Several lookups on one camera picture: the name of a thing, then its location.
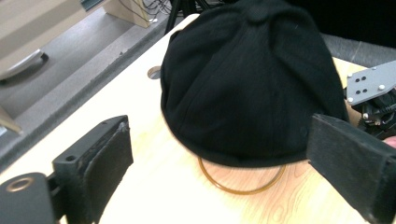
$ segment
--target circular hole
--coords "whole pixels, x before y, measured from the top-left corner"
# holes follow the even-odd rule
[[[161,67],[154,66],[148,70],[148,78],[149,79],[158,79],[161,77]]]
[[[32,177],[25,177],[19,180],[16,180],[7,186],[7,191],[15,192],[22,189],[26,189],[27,187],[31,186],[33,183]]]
[[[75,159],[76,159],[75,156],[68,156],[68,157],[66,157],[66,161],[73,161],[73,160],[75,160]]]

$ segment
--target gray carpet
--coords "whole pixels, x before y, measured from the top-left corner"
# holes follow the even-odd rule
[[[23,131],[0,136],[0,172],[155,44],[167,17],[157,19],[145,29],[99,8],[42,48],[46,62],[2,82],[0,106]]]

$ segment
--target person's hand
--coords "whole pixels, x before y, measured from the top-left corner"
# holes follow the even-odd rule
[[[389,137],[385,139],[384,142],[390,145],[391,147],[396,148],[396,136]]]

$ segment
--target light wood surface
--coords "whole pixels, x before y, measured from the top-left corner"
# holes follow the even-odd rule
[[[197,158],[167,129],[160,109],[160,80],[147,75],[150,68],[161,65],[170,34],[3,172],[0,183],[30,172],[49,175],[51,161],[84,133],[104,119],[126,114],[134,164],[113,194],[101,223],[364,223],[307,161],[287,165],[280,180],[259,194],[233,195],[213,186]],[[334,61],[343,78],[363,69]],[[218,181],[234,189],[257,188],[278,169],[231,169],[207,161],[205,166]]]

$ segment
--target gray floor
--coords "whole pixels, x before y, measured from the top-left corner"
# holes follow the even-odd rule
[[[98,9],[42,48],[48,61],[0,84],[0,105],[23,128],[0,136],[0,172],[157,42],[166,21],[159,14],[144,29]],[[349,62],[371,67],[396,60],[396,49],[323,38],[334,57]]]

